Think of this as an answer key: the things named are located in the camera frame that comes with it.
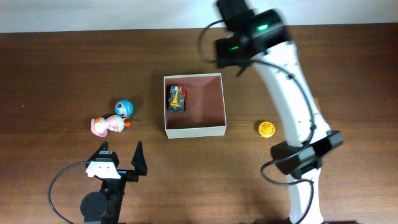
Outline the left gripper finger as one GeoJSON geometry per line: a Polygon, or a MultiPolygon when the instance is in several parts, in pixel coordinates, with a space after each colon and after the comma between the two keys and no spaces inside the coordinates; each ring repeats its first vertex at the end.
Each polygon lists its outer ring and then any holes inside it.
{"type": "Polygon", "coordinates": [[[131,164],[134,166],[134,172],[136,175],[147,175],[148,168],[144,157],[142,141],[138,141],[137,143],[131,164]]]}
{"type": "Polygon", "coordinates": [[[109,162],[108,142],[104,141],[98,150],[88,159],[89,162],[109,162]]]}

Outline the pink white duck toy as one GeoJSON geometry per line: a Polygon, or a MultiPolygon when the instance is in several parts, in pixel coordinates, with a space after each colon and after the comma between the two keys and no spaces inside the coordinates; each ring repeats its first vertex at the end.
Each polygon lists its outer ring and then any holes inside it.
{"type": "Polygon", "coordinates": [[[99,137],[106,137],[108,131],[120,133],[124,128],[130,127],[129,117],[123,118],[118,115],[112,115],[109,118],[95,118],[91,120],[91,132],[99,137]]]}

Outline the grey red toy truck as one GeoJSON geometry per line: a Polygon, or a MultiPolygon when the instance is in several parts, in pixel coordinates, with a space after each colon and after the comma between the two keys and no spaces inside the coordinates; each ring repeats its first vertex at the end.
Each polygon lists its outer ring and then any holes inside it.
{"type": "Polygon", "coordinates": [[[185,110],[186,99],[187,90],[185,86],[171,86],[168,98],[168,110],[174,112],[183,112],[185,110]]]}

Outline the yellow round plastic toy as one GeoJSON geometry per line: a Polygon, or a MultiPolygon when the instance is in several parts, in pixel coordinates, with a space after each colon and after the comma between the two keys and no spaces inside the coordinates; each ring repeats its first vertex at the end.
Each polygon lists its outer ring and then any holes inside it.
{"type": "Polygon", "coordinates": [[[258,133],[262,138],[270,138],[275,134],[275,126],[268,121],[264,121],[259,125],[258,133]]]}

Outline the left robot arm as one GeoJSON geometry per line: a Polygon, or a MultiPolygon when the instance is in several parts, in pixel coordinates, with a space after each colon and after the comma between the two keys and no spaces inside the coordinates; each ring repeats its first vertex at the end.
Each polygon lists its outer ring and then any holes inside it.
{"type": "Polygon", "coordinates": [[[131,164],[134,166],[133,170],[118,169],[118,156],[108,149],[106,141],[88,159],[87,176],[99,179],[101,188],[87,194],[81,201],[80,211],[85,223],[119,223],[126,184],[138,182],[140,176],[147,175],[141,141],[137,143],[131,164]]]}

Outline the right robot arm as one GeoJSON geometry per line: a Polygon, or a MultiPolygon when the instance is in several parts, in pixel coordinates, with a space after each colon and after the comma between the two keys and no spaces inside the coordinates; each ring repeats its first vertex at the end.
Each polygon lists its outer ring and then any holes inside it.
{"type": "Polygon", "coordinates": [[[219,68],[252,66],[265,83],[282,121],[285,141],[272,146],[272,160],[289,189],[291,223],[323,223],[318,196],[322,159],[342,145],[343,135],[323,118],[310,92],[296,44],[276,10],[255,13],[245,1],[218,0],[216,6],[230,37],[217,40],[219,68]]]}

